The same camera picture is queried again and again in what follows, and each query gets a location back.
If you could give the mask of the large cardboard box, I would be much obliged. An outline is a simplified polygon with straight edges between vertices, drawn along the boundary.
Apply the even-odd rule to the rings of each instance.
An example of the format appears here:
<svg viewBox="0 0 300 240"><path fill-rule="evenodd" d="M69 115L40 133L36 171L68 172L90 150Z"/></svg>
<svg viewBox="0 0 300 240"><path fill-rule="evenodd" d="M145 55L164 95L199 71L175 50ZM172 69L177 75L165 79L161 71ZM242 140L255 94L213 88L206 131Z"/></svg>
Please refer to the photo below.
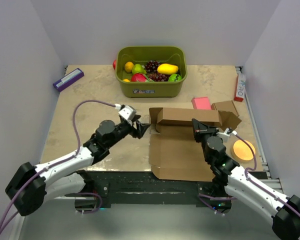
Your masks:
<svg viewBox="0 0 300 240"><path fill-rule="evenodd" d="M236 129L239 113L234 108L212 110L151 107L149 164L160 180L211 182L214 174L205 162L202 147L194 139L192 120L225 130Z"/></svg>

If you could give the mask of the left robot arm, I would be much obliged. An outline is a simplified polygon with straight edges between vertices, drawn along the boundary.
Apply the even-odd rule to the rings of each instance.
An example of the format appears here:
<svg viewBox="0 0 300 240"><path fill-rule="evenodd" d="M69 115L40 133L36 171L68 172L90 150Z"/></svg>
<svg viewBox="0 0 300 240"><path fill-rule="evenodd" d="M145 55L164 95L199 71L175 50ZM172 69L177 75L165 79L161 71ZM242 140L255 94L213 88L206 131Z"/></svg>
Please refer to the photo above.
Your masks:
<svg viewBox="0 0 300 240"><path fill-rule="evenodd" d="M150 127L139 121L138 114L119 118L118 124L112 120L102 121L89 140L79 144L73 152L47 163L22 164L5 188L17 212L23 217L28 216L45 202L67 194L89 196L94 184L77 171L105 159L110 148L125 137L141 139Z"/></svg>

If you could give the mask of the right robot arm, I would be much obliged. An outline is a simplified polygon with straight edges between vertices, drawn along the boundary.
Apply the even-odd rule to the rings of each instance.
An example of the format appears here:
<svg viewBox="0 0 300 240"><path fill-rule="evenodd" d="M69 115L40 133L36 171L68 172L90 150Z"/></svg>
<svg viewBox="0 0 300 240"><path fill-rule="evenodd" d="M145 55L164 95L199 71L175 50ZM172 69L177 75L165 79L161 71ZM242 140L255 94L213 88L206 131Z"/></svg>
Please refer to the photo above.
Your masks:
<svg viewBox="0 0 300 240"><path fill-rule="evenodd" d="M217 127L192 119L193 136L201 144L204 160L213 174L213 192L228 200L239 200L258 212L270 224L281 240L297 240L300 237L300 198L287 196L269 187L249 173L226 153L224 142L238 133L226 128L220 132Z"/></svg>

